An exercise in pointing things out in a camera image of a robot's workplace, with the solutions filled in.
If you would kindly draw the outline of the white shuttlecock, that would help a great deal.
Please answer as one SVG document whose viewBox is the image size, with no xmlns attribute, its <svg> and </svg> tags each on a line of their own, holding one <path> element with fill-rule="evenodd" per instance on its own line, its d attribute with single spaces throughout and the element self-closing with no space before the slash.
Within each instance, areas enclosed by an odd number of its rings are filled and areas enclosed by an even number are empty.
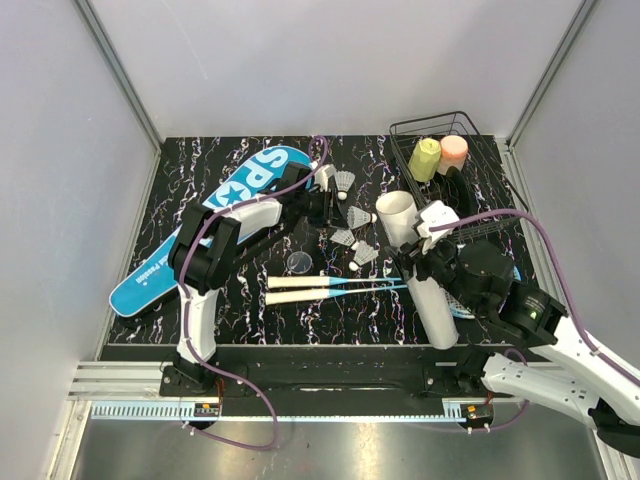
<svg viewBox="0 0 640 480">
<path fill-rule="evenodd" d="M 334 174 L 334 181 L 338 190 L 337 197 L 340 201 L 345 201 L 348 192 L 355 181 L 355 174 L 350 171 L 337 171 Z"/>
<path fill-rule="evenodd" d="M 377 215 L 367 212 L 356 206 L 350 206 L 347 210 L 348 228 L 355 230 L 369 224 L 375 224 Z"/>
<path fill-rule="evenodd" d="M 353 272 L 358 271 L 366 263 L 377 259 L 379 251 L 373 246 L 362 241 L 357 244 L 354 250 L 353 259 L 349 262 L 349 269 Z"/>
<path fill-rule="evenodd" d="M 353 232 L 349 229 L 338 229 L 330 237 L 336 244 L 355 250 L 359 242 L 355 239 Z"/>
</svg>

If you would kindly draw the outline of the clear plastic tube lid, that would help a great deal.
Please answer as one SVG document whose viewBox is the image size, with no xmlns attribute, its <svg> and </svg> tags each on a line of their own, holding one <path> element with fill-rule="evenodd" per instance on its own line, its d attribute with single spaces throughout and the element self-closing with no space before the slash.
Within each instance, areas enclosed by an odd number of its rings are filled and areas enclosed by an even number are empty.
<svg viewBox="0 0 640 480">
<path fill-rule="evenodd" d="M 312 257 L 304 251 L 295 251 L 286 260 L 286 267 L 294 275 L 305 275 L 313 266 Z"/>
</svg>

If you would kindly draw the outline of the white shuttlecock tube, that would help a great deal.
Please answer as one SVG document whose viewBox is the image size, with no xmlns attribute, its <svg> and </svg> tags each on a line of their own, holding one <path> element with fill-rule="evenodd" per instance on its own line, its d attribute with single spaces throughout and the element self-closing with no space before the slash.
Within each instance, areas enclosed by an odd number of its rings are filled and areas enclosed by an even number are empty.
<svg viewBox="0 0 640 480">
<path fill-rule="evenodd" d="M 438 350 L 453 347 L 458 331 L 426 255 L 444 237 L 430 229 L 458 217 L 440 200 L 419 208 L 413 196 L 401 190 L 380 196 L 375 208 L 429 343 Z"/>
</svg>

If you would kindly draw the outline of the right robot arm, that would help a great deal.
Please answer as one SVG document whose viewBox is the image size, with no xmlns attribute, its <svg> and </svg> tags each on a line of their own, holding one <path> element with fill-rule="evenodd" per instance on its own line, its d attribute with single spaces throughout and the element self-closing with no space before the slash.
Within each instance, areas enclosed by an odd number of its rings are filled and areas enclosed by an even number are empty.
<svg viewBox="0 0 640 480">
<path fill-rule="evenodd" d="M 394 261 L 406 279 L 434 281 L 509 344 L 566 373 L 544 374 L 505 354 L 472 347 L 453 374 L 460 393 L 472 397 L 485 389 L 521 397 L 576 419 L 623 454 L 639 455 L 638 375 L 616 371 L 604 346 L 581 335 L 558 300 L 517 280 L 510 257 L 486 240 L 463 248 L 442 240 L 430 249 L 406 243 Z"/>
</svg>

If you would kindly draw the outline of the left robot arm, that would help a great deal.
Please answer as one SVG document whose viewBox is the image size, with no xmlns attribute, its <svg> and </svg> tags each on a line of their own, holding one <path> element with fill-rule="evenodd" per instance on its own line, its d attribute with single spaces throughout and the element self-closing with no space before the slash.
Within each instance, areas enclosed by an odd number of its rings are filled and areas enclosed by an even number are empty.
<svg viewBox="0 0 640 480">
<path fill-rule="evenodd" d="M 347 226 L 339 173 L 331 164 L 310 169 L 290 163 L 280 178 L 239 203 L 187 209 L 168 264 L 181 301 L 173 367 L 190 393 L 203 396 L 215 386 L 216 372 L 205 363 L 216 352 L 217 299 L 230 276 L 288 235 L 304 217 L 318 228 Z"/>
</svg>

